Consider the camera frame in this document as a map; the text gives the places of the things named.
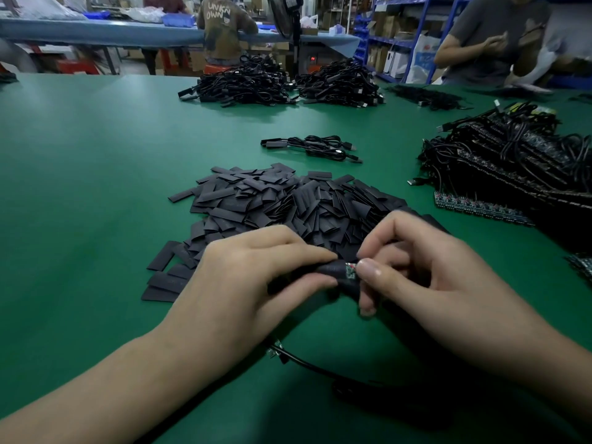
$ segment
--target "white box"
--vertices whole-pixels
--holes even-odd
[[[393,58],[395,57],[394,51],[389,51],[387,53],[387,60],[384,63],[384,71],[382,73],[389,74],[391,73],[391,67],[393,66]]]
[[[391,64],[390,75],[392,77],[400,77],[405,73],[407,63],[409,62],[409,55],[407,53],[396,52]]]

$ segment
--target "workbench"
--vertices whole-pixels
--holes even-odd
[[[204,30],[117,20],[65,21],[0,18],[0,38],[14,43],[174,48],[203,44]],[[240,31],[239,39],[252,44],[287,42],[277,32],[264,30],[260,30],[257,34],[245,34]],[[332,36],[328,32],[319,32],[318,35],[302,35],[300,41],[304,45],[321,43],[345,57],[351,57],[358,48],[360,38],[349,34]],[[110,59],[107,51],[105,58]],[[109,64],[109,66],[114,73],[113,65]]]
[[[592,291],[535,228],[437,209],[433,188],[411,187],[423,138],[442,123],[492,107],[432,112],[386,94],[385,105],[265,107],[183,103],[194,79],[20,74],[0,87],[0,416],[57,388],[154,328],[170,304],[143,302],[148,262],[167,240],[184,240],[198,218],[167,196],[212,166],[352,174],[432,214],[471,245],[554,327],[592,349]],[[590,132],[591,107],[558,92],[561,133]],[[263,138],[337,134],[363,164],[297,151],[268,151]],[[280,326],[286,350],[359,380],[437,380],[380,320],[363,320],[348,298],[311,298]],[[255,351],[147,442],[393,443],[573,442],[567,425],[520,390],[475,390],[446,431],[428,433],[341,403],[330,380]]]

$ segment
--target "blue plastic bin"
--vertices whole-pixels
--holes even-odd
[[[193,28],[195,17],[189,14],[164,14],[162,22],[166,27]]]
[[[109,18],[111,13],[108,10],[100,10],[99,12],[85,12],[84,16],[90,20],[104,20]]]

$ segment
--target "gray t-shirt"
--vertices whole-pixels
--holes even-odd
[[[450,35],[466,47],[507,31],[508,45],[501,56],[482,55],[451,66],[442,79],[445,83],[502,86],[510,74],[510,67],[520,57],[520,37],[530,30],[530,25],[546,26],[550,15],[549,3],[543,0],[532,0],[525,5],[516,5],[512,0],[471,1],[455,21]]]

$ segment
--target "red stool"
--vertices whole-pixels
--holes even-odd
[[[60,73],[100,74],[99,70],[97,70],[97,68],[95,67],[95,65],[92,62],[60,60],[60,61],[57,61],[56,63],[57,63],[57,69],[60,70]]]
[[[203,68],[203,73],[204,74],[212,74],[212,73],[218,73],[218,72],[225,72],[229,68],[232,68],[232,67],[225,67],[225,66],[222,66],[222,65],[206,64],[206,66]]]

